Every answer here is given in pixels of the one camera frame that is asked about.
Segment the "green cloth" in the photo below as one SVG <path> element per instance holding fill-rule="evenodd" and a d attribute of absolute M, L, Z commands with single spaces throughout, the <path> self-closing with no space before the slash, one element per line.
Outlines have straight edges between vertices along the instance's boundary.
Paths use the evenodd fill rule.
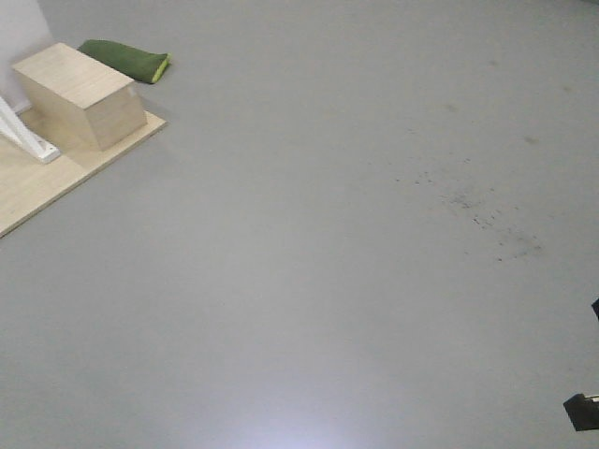
<path fill-rule="evenodd" d="M 86 40 L 78 50 L 134 80 L 150 84 L 160 80 L 170 62 L 170 53 L 149 53 L 110 40 Z"/>

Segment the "wooden box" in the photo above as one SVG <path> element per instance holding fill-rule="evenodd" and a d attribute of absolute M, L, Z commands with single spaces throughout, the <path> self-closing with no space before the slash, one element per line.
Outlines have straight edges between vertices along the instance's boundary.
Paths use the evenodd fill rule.
<path fill-rule="evenodd" d="M 58 43 L 13 66 L 34 109 L 105 150 L 147 123 L 135 82 Z"/>

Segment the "gray floor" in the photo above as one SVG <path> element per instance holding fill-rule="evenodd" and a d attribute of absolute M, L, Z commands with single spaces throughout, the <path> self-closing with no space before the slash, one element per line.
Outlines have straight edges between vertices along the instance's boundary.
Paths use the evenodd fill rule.
<path fill-rule="evenodd" d="M 597 5 L 40 3 L 170 125 L 0 241 L 3 449 L 599 445 Z"/>

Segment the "plywood platform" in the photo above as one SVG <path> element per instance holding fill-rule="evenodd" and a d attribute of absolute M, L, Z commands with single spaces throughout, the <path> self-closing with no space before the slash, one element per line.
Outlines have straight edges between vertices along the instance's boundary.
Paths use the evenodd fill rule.
<path fill-rule="evenodd" d="M 21 116 L 23 122 L 60 148 L 63 155 L 42 165 L 0 136 L 0 238 L 166 124 L 150 112 L 146 115 L 148 124 L 101 152 L 35 110 L 26 111 Z"/>

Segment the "white metal stand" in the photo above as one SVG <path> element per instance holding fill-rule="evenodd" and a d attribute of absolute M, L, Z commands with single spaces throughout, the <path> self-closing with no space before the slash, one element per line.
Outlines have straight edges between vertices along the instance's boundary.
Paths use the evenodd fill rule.
<path fill-rule="evenodd" d="M 48 164 L 61 154 L 54 145 L 27 129 L 2 96 L 0 134 L 4 134 L 43 164 Z"/>

